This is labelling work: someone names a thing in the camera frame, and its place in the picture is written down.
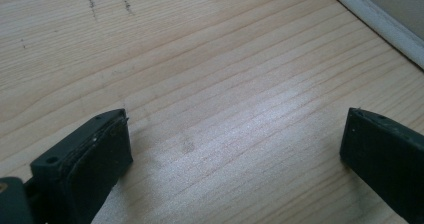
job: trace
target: wood grain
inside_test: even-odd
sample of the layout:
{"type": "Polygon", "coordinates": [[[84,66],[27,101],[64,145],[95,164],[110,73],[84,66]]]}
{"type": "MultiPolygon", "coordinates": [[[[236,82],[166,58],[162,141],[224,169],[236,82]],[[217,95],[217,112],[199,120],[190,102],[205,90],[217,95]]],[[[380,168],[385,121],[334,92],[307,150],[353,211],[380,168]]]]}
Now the wood grain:
{"type": "Polygon", "coordinates": [[[404,223],[338,150],[349,107],[424,133],[423,77],[335,0],[0,0],[0,175],[123,107],[93,223],[404,223]]]}

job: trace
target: gray border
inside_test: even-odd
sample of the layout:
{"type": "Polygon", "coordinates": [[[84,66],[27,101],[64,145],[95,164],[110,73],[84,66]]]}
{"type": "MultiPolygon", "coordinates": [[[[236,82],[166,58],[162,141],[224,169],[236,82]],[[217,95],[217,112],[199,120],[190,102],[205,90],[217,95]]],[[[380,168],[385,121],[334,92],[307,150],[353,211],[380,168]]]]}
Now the gray border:
{"type": "Polygon", "coordinates": [[[424,41],[370,0],[339,0],[424,69],[424,41]]]}

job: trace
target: wooden surface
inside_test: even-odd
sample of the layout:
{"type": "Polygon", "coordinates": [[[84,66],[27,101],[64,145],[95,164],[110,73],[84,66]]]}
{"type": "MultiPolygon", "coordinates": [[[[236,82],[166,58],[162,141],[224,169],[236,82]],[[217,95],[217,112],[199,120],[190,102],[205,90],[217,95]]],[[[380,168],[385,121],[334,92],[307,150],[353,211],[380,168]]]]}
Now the wooden surface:
{"type": "Polygon", "coordinates": [[[126,108],[93,223],[403,223],[339,160],[349,107],[424,133],[424,75],[335,0],[0,0],[0,175],[126,108]]]}

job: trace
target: black plastic part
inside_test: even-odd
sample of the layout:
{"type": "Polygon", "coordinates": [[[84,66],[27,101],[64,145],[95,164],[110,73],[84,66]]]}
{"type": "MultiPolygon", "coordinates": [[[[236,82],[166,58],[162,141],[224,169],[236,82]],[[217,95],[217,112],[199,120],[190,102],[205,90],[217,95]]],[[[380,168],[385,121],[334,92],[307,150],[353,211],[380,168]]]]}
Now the black plastic part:
{"type": "Polygon", "coordinates": [[[351,108],[342,160],[409,223],[424,223],[424,136],[387,117],[351,108]]]}
{"type": "Polygon", "coordinates": [[[0,178],[0,223],[34,224],[24,184],[19,178],[0,178]]]}
{"type": "Polygon", "coordinates": [[[92,118],[31,163],[28,186],[42,196],[33,203],[45,205],[36,215],[49,224],[91,223],[132,161],[125,110],[92,118]]]}

